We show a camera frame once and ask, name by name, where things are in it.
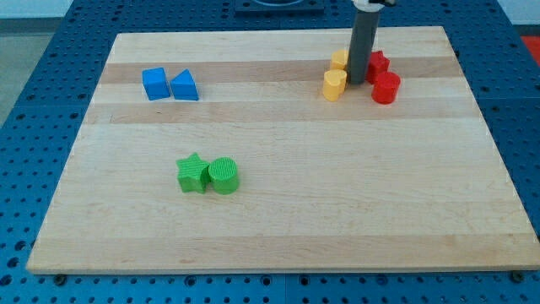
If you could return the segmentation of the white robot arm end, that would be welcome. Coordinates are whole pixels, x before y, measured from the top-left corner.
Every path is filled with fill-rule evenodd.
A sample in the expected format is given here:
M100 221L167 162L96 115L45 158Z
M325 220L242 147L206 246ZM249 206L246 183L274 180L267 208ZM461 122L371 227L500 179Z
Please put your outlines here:
M384 7L394 7L397 5L397 0L352 0L354 6L366 13L376 13Z

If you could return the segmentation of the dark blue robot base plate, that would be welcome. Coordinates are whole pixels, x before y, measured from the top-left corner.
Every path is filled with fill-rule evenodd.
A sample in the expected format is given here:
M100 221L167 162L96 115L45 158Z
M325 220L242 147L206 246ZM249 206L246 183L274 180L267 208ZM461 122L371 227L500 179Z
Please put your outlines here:
M235 0L236 15L323 13L322 0Z

